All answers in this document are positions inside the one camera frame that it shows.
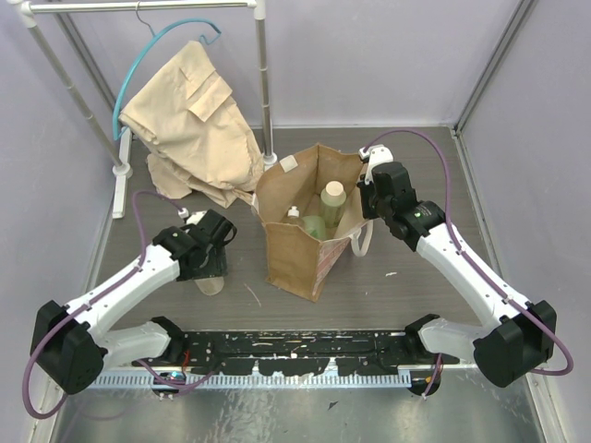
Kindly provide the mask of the green bottle with beige cap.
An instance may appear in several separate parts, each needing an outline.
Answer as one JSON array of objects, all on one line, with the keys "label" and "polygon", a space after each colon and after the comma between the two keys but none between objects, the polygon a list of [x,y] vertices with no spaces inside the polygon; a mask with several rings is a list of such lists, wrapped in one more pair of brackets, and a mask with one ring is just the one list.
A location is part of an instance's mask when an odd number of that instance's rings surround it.
[{"label": "green bottle with beige cap", "polygon": [[336,228],[343,217],[347,195],[339,181],[330,181],[320,193],[320,216],[328,228]]}]

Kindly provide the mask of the light green lotion bottle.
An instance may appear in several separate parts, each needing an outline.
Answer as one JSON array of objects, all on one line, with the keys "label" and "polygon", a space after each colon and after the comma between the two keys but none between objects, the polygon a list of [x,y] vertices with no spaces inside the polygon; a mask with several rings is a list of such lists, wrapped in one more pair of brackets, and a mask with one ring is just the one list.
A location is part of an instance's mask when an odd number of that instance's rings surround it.
[{"label": "light green lotion bottle", "polygon": [[326,224],[322,217],[318,215],[308,215],[302,218],[306,233],[320,241],[326,241]]}]

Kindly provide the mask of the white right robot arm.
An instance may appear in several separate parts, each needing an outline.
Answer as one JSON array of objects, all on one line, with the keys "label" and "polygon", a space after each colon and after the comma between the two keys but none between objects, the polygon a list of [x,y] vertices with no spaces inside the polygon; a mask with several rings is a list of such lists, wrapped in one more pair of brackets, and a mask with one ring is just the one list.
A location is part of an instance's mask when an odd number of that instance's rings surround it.
[{"label": "white right robot arm", "polygon": [[431,263],[475,312],[477,327],[426,315],[407,327],[405,352],[424,364],[443,353],[476,364],[485,378],[505,388],[553,355],[557,314],[546,301],[530,302],[505,283],[448,226],[444,211],[420,201],[399,162],[370,165],[362,174],[362,210],[381,219],[392,236]]}]

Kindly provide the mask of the brown canvas tote bag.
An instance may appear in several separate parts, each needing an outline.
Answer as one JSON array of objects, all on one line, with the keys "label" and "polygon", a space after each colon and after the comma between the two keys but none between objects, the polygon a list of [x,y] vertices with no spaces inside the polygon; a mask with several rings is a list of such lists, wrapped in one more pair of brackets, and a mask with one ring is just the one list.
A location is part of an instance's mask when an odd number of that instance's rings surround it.
[{"label": "brown canvas tote bag", "polygon": [[[357,257],[367,251],[373,222],[363,218],[356,183],[367,166],[356,153],[316,144],[283,158],[259,179],[253,210],[266,234],[268,282],[315,302],[325,279],[346,248]],[[344,215],[321,241],[284,221],[293,206],[301,217],[320,215],[320,193],[330,181],[344,185]]]}]

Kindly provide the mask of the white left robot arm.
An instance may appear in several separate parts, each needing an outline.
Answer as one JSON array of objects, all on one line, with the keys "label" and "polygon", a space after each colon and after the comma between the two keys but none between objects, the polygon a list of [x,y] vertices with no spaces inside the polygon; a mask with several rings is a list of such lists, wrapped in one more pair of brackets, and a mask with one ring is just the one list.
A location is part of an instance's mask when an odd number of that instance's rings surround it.
[{"label": "white left robot arm", "polygon": [[160,231],[140,256],[88,293],[37,312],[30,354],[62,391],[75,395],[105,370],[137,360],[179,363],[187,349],[184,332],[166,317],[134,328],[115,324],[133,307],[172,281],[222,278],[233,223],[215,210],[193,213],[185,225]]}]

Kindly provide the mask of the amber clear bottle white cap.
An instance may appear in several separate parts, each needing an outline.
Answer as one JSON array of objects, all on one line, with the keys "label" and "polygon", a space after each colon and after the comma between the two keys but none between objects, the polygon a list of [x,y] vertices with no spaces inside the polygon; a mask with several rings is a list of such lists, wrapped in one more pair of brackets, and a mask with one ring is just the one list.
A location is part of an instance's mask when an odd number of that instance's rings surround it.
[{"label": "amber clear bottle white cap", "polygon": [[305,228],[305,222],[300,217],[300,211],[297,206],[291,206],[290,209],[286,213],[285,223],[290,225],[298,226],[302,229]]}]

